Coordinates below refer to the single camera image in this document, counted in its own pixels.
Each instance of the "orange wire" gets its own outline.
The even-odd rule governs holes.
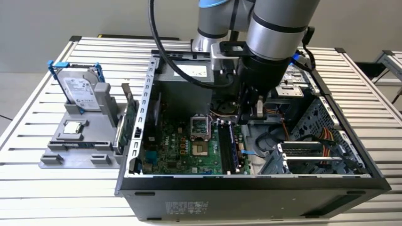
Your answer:
[[[326,131],[326,140],[329,139],[329,130],[328,130],[328,128],[325,128],[325,131]],[[329,149],[326,148],[326,157],[329,157]]]
[[[283,127],[283,131],[285,131],[285,135],[286,135],[286,140],[289,140],[289,132],[287,132],[285,122],[282,122],[282,127]]]
[[[325,140],[329,138],[329,134],[328,134],[328,128],[324,127],[324,131],[325,131]],[[324,146],[324,157],[329,156],[329,149],[326,148],[326,146]]]

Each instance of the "aluminum extrusion table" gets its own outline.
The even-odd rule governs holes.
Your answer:
[[[163,41],[190,50],[189,41]],[[126,102],[121,84],[141,98],[153,40],[82,38],[68,42],[56,62],[99,62],[111,95]],[[402,225],[402,116],[362,74],[349,55],[310,48],[317,69],[393,190],[332,219],[301,221],[197,221],[187,225]],[[64,113],[66,97],[46,74],[0,137],[0,225],[149,225],[125,198],[115,197],[117,169],[40,169],[38,162]]]

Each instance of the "sticker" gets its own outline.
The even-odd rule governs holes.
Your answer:
[[[178,67],[191,77],[207,77],[207,66],[202,66],[202,65],[178,65]]]
[[[74,103],[84,110],[99,110],[99,104],[87,79],[64,78]]]
[[[206,214],[209,202],[166,202],[166,211],[171,215]]]
[[[283,78],[285,78],[286,80],[291,80],[291,75],[285,74],[285,75],[283,75]]]

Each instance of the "blue latch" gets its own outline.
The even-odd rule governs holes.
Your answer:
[[[70,67],[68,62],[58,62],[55,65],[55,68],[67,68],[67,67]]]
[[[106,78],[105,78],[105,76],[103,76],[102,66],[101,66],[101,64],[99,64],[98,62],[96,62],[96,64],[95,64],[95,68],[96,68],[96,70],[98,70],[99,81],[101,81],[101,82],[106,82]]]

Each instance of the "metal slat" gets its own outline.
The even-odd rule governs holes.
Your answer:
[[[10,151],[6,148],[2,149],[0,151],[0,162],[2,163],[39,163],[40,157],[44,154],[44,149],[43,150],[28,150],[28,151]],[[34,175],[31,172],[19,172],[20,174],[24,175],[24,177],[31,178]],[[7,172],[0,175],[2,179],[19,179],[14,178],[14,175]]]
[[[342,109],[386,109],[382,105],[340,105]]]
[[[76,218],[76,217],[102,217],[102,216],[134,216],[130,207],[125,208],[76,208],[47,209],[43,210],[0,210],[0,219],[24,219],[24,218]]]
[[[364,90],[369,90],[369,88],[366,86],[340,86],[340,85],[330,85],[329,89],[364,89]]]
[[[317,66],[316,68],[320,72],[353,72],[350,67]]]
[[[71,53],[71,57],[117,57],[117,58],[150,58],[151,53],[126,53],[126,52],[106,52],[106,51],[80,51],[75,50]]]
[[[64,113],[36,113],[26,117],[28,123],[55,123],[59,124]]]
[[[353,114],[345,113],[346,118],[382,118],[382,119],[393,119],[392,114]]]
[[[71,184],[79,183],[87,180],[72,180]],[[48,184],[55,184],[59,182],[70,181],[48,181]],[[101,184],[99,182],[114,182],[114,180],[88,180],[90,187],[94,183]],[[0,210],[32,210],[32,209],[67,209],[67,208],[118,208],[129,207],[127,201],[121,197],[96,197],[96,198],[63,198],[63,199],[48,199],[48,198],[36,198],[36,199],[0,199]]]
[[[380,101],[365,101],[362,103],[361,101],[340,100],[340,101],[337,101],[337,103],[340,105],[360,105],[360,104],[364,104],[364,105],[381,105],[382,106]]]
[[[362,139],[368,138],[402,138],[402,129],[354,129]]]
[[[373,151],[392,150],[402,151],[402,139],[389,140],[389,139],[362,139],[361,140],[366,149]]]
[[[328,85],[342,85],[342,86],[365,86],[365,83],[360,82],[358,80],[352,81],[328,81],[324,80]]]
[[[330,91],[333,92],[334,95],[338,95],[338,93],[348,93],[349,95],[354,95],[354,94],[372,94],[372,91],[369,89],[330,89]]]
[[[23,125],[19,127],[20,135],[52,136],[58,129],[58,124],[52,125]]]
[[[373,93],[333,93],[333,97],[377,97]]]
[[[358,101],[377,101],[376,97],[348,97],[348,96],[333,96],[336,101],[338,100],[358,100]]]
[[[75,50],[82,51],[110,51],[110,52],[135,52],[135,53],[150,53],[151,50],[157,49],[150,47],[119,47],[119,46],[95,46],[95,45],[78,45]],[[182,48],[171,48],[171,51],[187,51]]]
[[[345,79],[345,78],[326,78],[324,77],[324,80],[328,84],[328,82],[337,82],[337,83],[358,83],[358,84],[364,84],[364,82],[361,80],[357,80],[357,79]]]
[[[43,148],[48,147],[52,136],[48,137],[14,137],[4,147],[10,148]]]
[[[332,55],[316,55],[314,58],[317,60],[334,60],[334,61],[344,61],[342,57],[338,56],[332,56]]]
[[[378,119],[378,118],[349,118],[350,123],[394,123],[398,124],[396,119]]]
[[[317,66],[344,66],[348,67],[348,63],[345,61],[334,61],[334,60],[316,60]]]
[[[147,66],[150,60],[147,59],[127,59],[127,58],[102,58],[102,57],[79,57],[71,56],[68,58],[68,62],[72,64],[95,64],[99,62],[102,65],[105,64],[117,64],[117,65],[145,65]]]
[[[356,114],[390,114],[386,110],[376,109],[342,109],[344,113],[356,113]]]
[[[397,129],[397,128],[402,128],[402,126],[398,123],[358,123],[358,122],[353,122],[353,123],[350,123],[350,125],[354,129],[362,129],[362,128]]]

